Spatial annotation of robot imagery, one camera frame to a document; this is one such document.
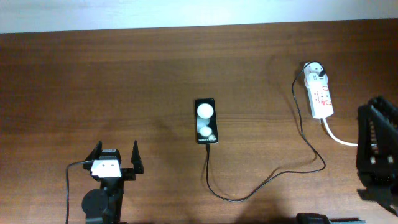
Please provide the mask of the black smartphone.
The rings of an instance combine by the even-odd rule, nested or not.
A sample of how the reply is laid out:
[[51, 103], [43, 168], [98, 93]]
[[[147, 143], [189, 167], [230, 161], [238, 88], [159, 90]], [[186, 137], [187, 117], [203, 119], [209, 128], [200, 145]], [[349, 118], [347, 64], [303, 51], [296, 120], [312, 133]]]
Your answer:
[[194, 101], [194, 105], [197, 143], [217, 144], [219, 137], [215, 100], [200, 98]]

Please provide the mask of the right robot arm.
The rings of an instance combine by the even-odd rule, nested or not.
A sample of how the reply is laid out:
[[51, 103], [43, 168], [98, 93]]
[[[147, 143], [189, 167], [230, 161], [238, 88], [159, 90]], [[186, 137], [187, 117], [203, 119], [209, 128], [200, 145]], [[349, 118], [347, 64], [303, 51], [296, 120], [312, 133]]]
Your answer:
[[397, 215], [397, 107], [381, 96], [358, 108], [356, 168], [361, 199]]

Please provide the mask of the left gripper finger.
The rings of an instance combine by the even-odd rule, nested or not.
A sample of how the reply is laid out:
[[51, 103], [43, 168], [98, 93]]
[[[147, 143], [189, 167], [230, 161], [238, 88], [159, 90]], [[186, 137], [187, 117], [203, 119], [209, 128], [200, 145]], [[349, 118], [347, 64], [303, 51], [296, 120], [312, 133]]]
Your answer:
[[89, 155], [86, 157], [86, 159], [84, 161], [91, 162], [91, 161], [96, 160], [97, 158], [99, 158], [101, 152], [102, 152], [102, 141], [98, 141], [97, 145], [89, 153]]
[[132, 156], [131, 156], [131, 164], [133, 165], [134, 170], [142, 170], [143, 163], [139, 154], [138, 142], [137, 140], [134, 141], [133, 149], [132, 149]]

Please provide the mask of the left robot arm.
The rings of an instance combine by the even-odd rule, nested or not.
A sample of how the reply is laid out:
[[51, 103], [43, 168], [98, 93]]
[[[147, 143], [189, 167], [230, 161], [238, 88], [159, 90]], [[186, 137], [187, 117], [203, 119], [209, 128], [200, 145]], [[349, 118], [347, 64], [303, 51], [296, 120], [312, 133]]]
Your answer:
[[124, 183], [135, 181], [137, 174], [144, 173], [137, 141], [131, 155], [132, 167], [121, 167], [121, 155], [117, 149], [103, 149], [100, 141], [84, 160], [83, 168], [100, 183], [83, 197], [81, 207], [86, 223], [122, 223], [121, 210]]

